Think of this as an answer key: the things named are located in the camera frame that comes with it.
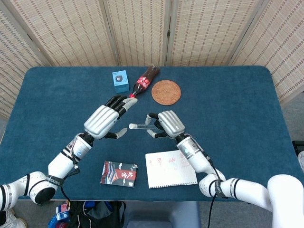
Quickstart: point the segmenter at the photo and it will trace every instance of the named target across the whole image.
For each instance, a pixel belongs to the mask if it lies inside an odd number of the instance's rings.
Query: book cover
[[[101,184],[112,184],[134,188],[137,165],[105,161]]]

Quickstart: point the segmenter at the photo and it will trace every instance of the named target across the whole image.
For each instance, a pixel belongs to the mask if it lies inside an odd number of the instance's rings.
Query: sneaker
[[[28,228],[25,220],[16,218],[13,210],[6,210],[6,222],[0,228]]]

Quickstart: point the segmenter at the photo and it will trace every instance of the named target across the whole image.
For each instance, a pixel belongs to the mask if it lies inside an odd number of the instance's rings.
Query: book
[[[101,184],[112,184],[134,188],[137,165],[105,161]]]
[[[197,184],[195,170],[179,151],[146,154],[149,188]]]

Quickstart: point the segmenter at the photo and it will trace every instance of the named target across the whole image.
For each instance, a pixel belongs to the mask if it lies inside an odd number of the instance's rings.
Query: bag
[[[72,201],[69,211],[70,222],[67,228],[122,228],[126,204],[118,201],[94,201],[87,208],[86,201]],[[119,210],[123,204],[120,218]]]

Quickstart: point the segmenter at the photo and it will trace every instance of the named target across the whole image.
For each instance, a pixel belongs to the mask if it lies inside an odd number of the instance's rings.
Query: red bottle label
[[[144,77],[141,76],[138,80],[137,80],[138,84],[141,84],[145,89],[148,88],[148,86],[150,85],[150,81]]]

